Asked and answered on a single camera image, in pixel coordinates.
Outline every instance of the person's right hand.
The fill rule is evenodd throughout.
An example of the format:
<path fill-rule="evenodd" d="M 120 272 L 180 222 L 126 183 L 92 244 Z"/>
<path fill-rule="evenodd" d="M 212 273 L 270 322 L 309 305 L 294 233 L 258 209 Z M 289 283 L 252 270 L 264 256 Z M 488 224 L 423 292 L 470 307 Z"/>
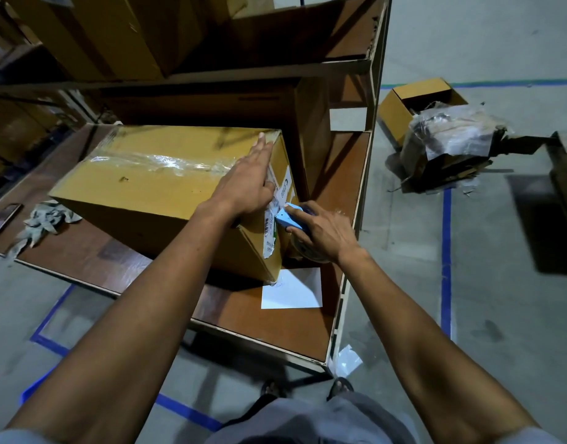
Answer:
<path fill-rule="evenodd" d="M 301 207 L 308 207 L 314 215 L 286 206 L 285 211 L 294 219 L 308 225 L 310 229 L 309 237 L 296 227 L 288 227 L 287 232 L 293 234 L 297 239 L 314 247 L 327 259 L 339 264 L 339 258 L 343 254 L 359 249 L 355 231 L 351 221 L 345 215 L 338 212 L 329 212 L 320 207 L 315 201 L 308 201 L 301 204 Z"/>

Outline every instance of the forearm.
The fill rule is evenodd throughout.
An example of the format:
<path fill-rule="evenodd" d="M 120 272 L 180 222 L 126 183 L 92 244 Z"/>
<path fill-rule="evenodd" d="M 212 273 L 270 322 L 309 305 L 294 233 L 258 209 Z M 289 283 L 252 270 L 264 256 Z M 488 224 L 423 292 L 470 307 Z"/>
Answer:
<path fill-rule="evenodd" d="M 121 422 L 128 414 L 130 426 L 139 432 L 230 222 L 220 209 L 201 205 L 21 407 L 9 427 L 33 429 L 61 442 L 75 442 L 85 435 L 100 442 L 108 438 L 105 430 L 111 430 L 104 426 L 107 415 Z"/>
<path fill-rule="evenodd" d="M 391 364 L 436 442 L 478 442 L 536 423 L 363 249 L 340 259 Z"/>

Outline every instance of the upper shelf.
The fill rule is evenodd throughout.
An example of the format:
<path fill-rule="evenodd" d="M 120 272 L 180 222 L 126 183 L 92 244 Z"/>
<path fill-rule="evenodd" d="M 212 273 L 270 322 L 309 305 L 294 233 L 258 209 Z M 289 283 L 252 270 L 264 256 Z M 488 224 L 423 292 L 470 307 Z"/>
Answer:
<path fill-rule="evenodd" d="M 233 19 L 174 74 L 154 81 L 72 81 L 43 45 L 21 45 L 0 61 L 0 93 L 363 74 L 381 41 L 387 6 L 388 0 L 333 0 Z"/>

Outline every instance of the person's right arm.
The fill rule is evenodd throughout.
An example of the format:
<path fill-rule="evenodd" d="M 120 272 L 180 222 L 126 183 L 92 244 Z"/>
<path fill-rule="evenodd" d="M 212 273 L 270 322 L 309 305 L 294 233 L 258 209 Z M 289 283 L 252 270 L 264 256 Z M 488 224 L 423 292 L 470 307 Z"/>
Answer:
<path fill-rule="evenodd" d="M 314 201 L 315 215 L 286 208 L 308 237 L 288 228 L 337 263 L 361 300 L 392 367 L 435 443 L 488 443 L 538 427 L 520 403 L 469 358 L 437 323 L 358 245 L 349 219 Z"/>

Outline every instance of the hand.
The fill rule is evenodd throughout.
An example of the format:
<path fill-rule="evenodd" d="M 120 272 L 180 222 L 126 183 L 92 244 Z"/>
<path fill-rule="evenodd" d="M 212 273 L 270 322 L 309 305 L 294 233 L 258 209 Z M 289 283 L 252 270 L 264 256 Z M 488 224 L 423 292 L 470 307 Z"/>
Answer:
<path fill-rule="evenodd" d="M 273 183 L 265 181 L 272 149 L 273 143 L 265 143 L 265 134 L 260 133 L 249 154 L 220 179 L 208 202 L 231 219 L 267 207 L 275 191 Z"/>
<path fill-rule="evenodd" d="M 339 259 L 348 252 L 360 249 L 352 224 L 345 215 L 329 212 L 320 207 L 315 201 L 302 204 L 315 215 L 286 206 L 285 211 L 296 220 L 308 225 L 312 237 L 309 237 L 296 227 L 288 227 L 287 232 L 297 239 L 314 247 L 330 261 L 339 264 Z"/>

